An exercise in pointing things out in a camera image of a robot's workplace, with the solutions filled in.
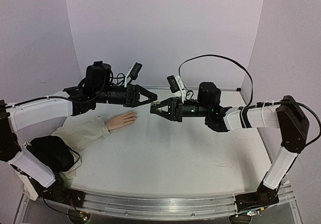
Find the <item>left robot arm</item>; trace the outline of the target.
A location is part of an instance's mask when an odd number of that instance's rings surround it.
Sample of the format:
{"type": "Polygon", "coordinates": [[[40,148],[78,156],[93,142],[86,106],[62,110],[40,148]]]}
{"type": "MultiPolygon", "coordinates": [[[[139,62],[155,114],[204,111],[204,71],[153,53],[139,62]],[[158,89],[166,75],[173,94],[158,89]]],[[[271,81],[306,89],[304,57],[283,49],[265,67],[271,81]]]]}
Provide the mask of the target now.
{"type": "Polygon", "coordinates": [[[7,162],[35,179],[56,202],[68,197],[67,189],[55,182],[53,170],[42,163],[26,147],[14,140],[13,133],[28,126],[60,117],[77,116],[94,110],[97,103],[137,107],[157,100],[157,94],[140,85],[133,85],[142,64],[135,63],[121,79],[113,83],[111,65],[96,61],[86,69],[83,80],[75,87],[65,88],[54,95],[38,97],[19,103],[1,100],[1,161],[7,162]]]}

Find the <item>mannequin hand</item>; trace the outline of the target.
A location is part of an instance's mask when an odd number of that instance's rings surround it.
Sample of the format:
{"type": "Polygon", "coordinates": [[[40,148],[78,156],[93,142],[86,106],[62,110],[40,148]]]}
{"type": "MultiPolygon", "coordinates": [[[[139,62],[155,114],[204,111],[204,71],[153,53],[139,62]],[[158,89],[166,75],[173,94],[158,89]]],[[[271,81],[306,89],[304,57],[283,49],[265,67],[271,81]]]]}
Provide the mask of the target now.
{"type": "Polygon", "coordinates": [[[124,114],[113,116],[105,123],[105,125],[109,131],[114,131],[133,124],[137,118],[137,113],[130,111],[124,114]]]}

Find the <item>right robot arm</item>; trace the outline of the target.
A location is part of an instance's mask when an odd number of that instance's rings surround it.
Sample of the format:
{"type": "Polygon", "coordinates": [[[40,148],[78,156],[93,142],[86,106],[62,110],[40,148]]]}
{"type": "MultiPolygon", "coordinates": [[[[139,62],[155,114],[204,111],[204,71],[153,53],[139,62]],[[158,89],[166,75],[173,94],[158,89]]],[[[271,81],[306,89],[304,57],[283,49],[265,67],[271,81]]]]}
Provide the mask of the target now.
{"type": "Polygon", "coordinates": [[[258,193],[276,191],[298,155],[306,147],[309,121],[290,95],[280,102],[259,102],[240,107],[220,106],[221,90],[212,82],[199,85],[197,99],[182,96],[152,103],[150,113],[172,122],[204,117],[205,125],[217,133],[252,128],[280,129],[282,142],[276,159],[265,174],[258,193]]]}

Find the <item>white nail polish bottle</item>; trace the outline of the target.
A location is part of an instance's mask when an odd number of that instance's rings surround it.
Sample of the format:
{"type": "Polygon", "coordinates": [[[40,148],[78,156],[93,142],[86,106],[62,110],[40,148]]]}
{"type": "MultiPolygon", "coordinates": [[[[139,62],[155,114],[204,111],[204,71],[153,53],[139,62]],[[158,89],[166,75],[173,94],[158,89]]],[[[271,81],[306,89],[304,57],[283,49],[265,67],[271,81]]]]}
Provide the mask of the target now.
{"type": "Polygon", "coordinates": [[[157,106],[159,104],[160,104],[160,102],[153,102],[153,103],[150,104],[150,106],[157,106]]]}

